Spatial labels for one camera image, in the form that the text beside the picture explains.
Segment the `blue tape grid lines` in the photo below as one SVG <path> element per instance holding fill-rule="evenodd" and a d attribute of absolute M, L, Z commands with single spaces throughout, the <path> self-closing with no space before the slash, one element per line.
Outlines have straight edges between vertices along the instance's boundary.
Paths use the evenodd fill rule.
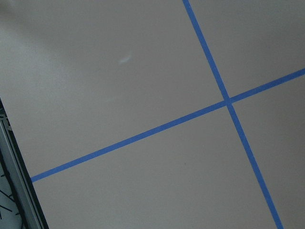
<path fill-rule="evenodd" d="M 200 25 L 198 23 L 196 15 L 195 15 L 195 13 L 194 13 L 194 11 L 192 9 L 191 3 L 188 0 L 184 0 L 183 1 L 183 6 L 185 8 L 185 11 L 187 12 L 188 18 L 189 18 L 189 20 L 190 20 L 190 22 L 192 24 L 192 27 L 193 27 L 193 29 L 194 29 L 194 31 L 196 33 L 197 39 L 198 39 L 198 41 L 200 43 L 200 46 L 201 46 L 201 48 L 202 48 L 202 50 L 204 52 L 205 58 L 206 58 L 206 60 L 207 60 L 207 62 L 209 64 L 210 70 L 211 70 L 211 72 L 213 74 L 213 77 L 214 77 L 214 79 L 216 81 L 218 89 L 219 89 L 219 91 L 220 91 L 220 93 L 222 95 L 222 98 L 223 98 L 222 101 L 217 102 L 215 104 L 212 104 L 212 105 L 210 105 L 208 107 L 205 107 L 203 109 L 200 109 L 198 111 L 195 111 L 193 113 L 187 114 L 185 116 L 182 116 L 182 117 L 180 117 L 178 119 L 175 119 L 175 120 L 172 120 L 170 122 L 167 122 L 165 124 L 162 124 L 160 126 L 157 126 L 155 128 L 152 128 L 150 130 L 147 130 L 145 132 L 142 132 L 140 134 L 137 134 L 137 135 L 131 136 L 129 138 L 126 138 L 126 139 L 124 139 L 122 141 L 119 141 L 119 142 L 117 142 L 115 144 L 112 144 L 112 145 L 107 146 L 105 148 L 99 149 L 99 150 L 94 151 L 92 153 L 89 153 L 87 155 L 81 156 L 81 157 L 79 157 L 77 159 L 74 159 L 74 160 L 69 161 L 67 163 L 64 163 L 62 165 L 56 166 L 56 167 L 54 167 L 52 169 L 49 169 L 47 171 L 44 171 L 44 172 L 42 172 L 40 174 L 37 174 L 37 175 L 31 177 L 30 180 L 31 180 L 32 183 L 37 182 L 39 180 L 45 179 L 47 177 L 50 177 L 50 176 L 52 176 L 54 174 L 60 173 L 60 172 L 62 172 L 64 170 L 67 170 L 67 169 L 70 169 L 72 167 L 75 167 L 75 166 L 77 166 L 77 165 L 79 165 L 81 163 L 84 163 L 84 162 L 87 162 L 87 161 L 92 160 L 94 158 L 97 158 L 97 157 L 99 157 L 101 155 L 105 155 L 105 154 L 107 154 L 109 152 L 112 152 L 112 151 L 115 151 L 115 150 L 117 150 L 119 148 L 125 147 L 125 146 L 133 144 L 133 143 L 135 143 L 137 141 L 143 140 L 143 139 L 148 138 L 150 136 L 153 136 L 153 135 L 155 135 L 157 133 L 165 131 L 167 129 L 173 128 L 174 126 L 178 126 L 178 125 L 180 125 L 182 123 L 188 122 L 190 120 L 193 120 L 193 119 L 198 118 L 200 116 L 204 116 L 204 115 L 206 115 L 206 114 L 208 114 L 210 112 L 213 112 L 213 111 L 216 111 L 216 110 L 219 110 L 219 109 L 225 107 L 228 110 L 228 112 L 229 112 L 229 115 L 230 115 L 231 120 L 232 120 L 232 122 L 234 124 L 234 127 L 235 127 L 235 129 L 237 131 L 239 139 L 240 139 L 240 141 L 241 141 L 241 143 L 243 145 L 244 151 L 245 151 L 245 153 L 247 155 L 247 158 L 248 158 L 248 160 L 250 162 L 250 165 L 252 167 L 252 170 L 254 172 L 256 180 L 257 180 L 257 182 L 258 182 L 258 184 L 260 186 L 260 190 L 261 190 L 261 192 L 262 192 L 262 194 L 264 196 L 264 199 L 265 199 L 265 201 L 266 201 L 266 203 L 268 205 L 268 208 L 269 208 L 269 211 L 270 211 L 270 213 L 272 215 L 274 223 L 275 223 L 275 225 L 276 225 L 276 227 L 278 229 L 282 229 L 284 227 L 283 223 L 282 223 L 282 221 L 280 219 L 279 213 L 278 213 L 278 211 L 276 209 L 276 206 L 274 204 L 274 201 L 272 199 L 270 191 L 268 190 L 268 187 L 267 187 L 266 182 L 264 180 L 263 174 L 262 174 L 262 172 L 261 172 L 261 170 L 259 168 L 257 160 L 256 160 L 256 158 L 255 158 L 255 156 L 253 154 L 252 148 L 251 148 L 251 146 L 249 144 L 249 141 L 247 139 L 247 136 L 246 136 L 246 134 L 244 132 L 244 129 L 242 127 L 242 124 L 240 122 L 240 119 L 239 119 L 239 117 L 238 117 L 238 115 L 236 113 L 236 110 L 235 110 L 233 104 L 236 103 L 236 102 L 239 102 L 241 100 L 244 100 L 246 98 L 252 97 L 252 96 L 254 96 L 256 94 L 259 94 L 261 92 L 267 91 L 267 90 L 269 90 L 271 88 L 277 87 L 277 86 L 279 86 L 281 84 L 284 84 L 284 83 L 286 83 L 288 81 L 294 80 L 294 79 L 299 78 L 299 77 L 303 77 L 304 74 L 305 74 L 305 70 L 304 69 L 300 69 L 298 71 L 295 71 L 293 73 L 290 73 L 288 75 L 280 77 L 280 78 L 278 78 L 276 80 L 267 82 L 267 83 L 262 84 L 262 85 L 260 85 L 258 87 L 255 87 L 253 89 L 250 89 L 248 91 L 245 91 L 243 93 L 240 93 L 240 94 L 237 94 L 235 96 L 230 97 L 229 93 L 228 93 L 228 91 L 227 91 L 227 89 L 225 87 L 225 84 L 223 82 L 223 79 L 221 77 L 221 74 L 219 73 L 217 65 L 216 65 L 216 63 L 214 61 L 213 55 L 212 55 L 212 53 L 210 51 L 210 48 L 209 48 L 208 43 L 207 43 L 207 41 L 205 39 L 205 36 L 204 36 L 204 34 L 202 32 L 202 29 L 201 29 L 201 27 L 200 27 Z"/>

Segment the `aluminium table edge rail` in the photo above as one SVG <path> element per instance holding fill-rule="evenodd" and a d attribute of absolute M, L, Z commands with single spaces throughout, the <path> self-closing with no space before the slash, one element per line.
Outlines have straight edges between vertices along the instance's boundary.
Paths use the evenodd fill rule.
<path fill-rule="evenodd" d="M 49 228 L 3 104 L 0 105 L 0 227 Z"/>

